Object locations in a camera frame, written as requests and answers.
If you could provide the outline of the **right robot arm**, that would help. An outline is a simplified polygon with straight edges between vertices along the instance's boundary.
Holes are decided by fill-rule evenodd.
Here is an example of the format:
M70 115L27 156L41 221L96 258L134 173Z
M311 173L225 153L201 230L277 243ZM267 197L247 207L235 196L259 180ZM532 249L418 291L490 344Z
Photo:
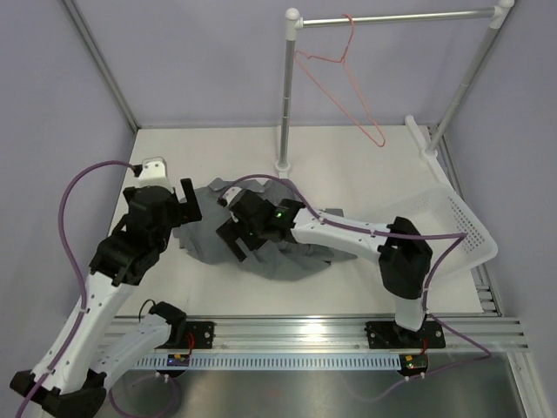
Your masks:
M230 188L218 204L230 218L217 229L218 236L240 261L268 241L324 246L371 261L379 267L381 282L394 300L393 334L405 346L425 338L423 285L431 267L433 250L414 224L397 217L390 224L373 224L315 212L294 199L274 205L257 193L237 186Z

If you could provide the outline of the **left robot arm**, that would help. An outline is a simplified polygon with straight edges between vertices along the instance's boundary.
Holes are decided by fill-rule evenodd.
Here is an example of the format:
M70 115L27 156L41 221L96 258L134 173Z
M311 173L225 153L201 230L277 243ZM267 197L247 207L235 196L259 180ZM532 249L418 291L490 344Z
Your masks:
M132 366L158 347L189 339L185 312L155 304L104 354L97 349L126 300L166 250L173 229L201 220L190 179L181 179L185 201L161 185L128 187L128 212L102 240L90 263L84 293L63 331L32 369L15 373L10 388L52 417L93 417L108 392Z

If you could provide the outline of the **grey button shirt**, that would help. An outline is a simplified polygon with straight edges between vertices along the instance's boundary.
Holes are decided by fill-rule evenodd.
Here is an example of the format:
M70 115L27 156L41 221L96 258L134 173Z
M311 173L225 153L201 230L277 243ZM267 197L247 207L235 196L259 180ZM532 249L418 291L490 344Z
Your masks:
M199 222L189 223L173 230L179 247L191 258L206 265L231 265L246 273L268 280L295 281L320 273L335 263L354 260L355 255L325 246L273 243L268 241L259 249L250 251L244 242L238 245L246 254L239 261L226 243L217 235L230 214L218 204L224 189L230 183L221 178L195 190L202 213Z

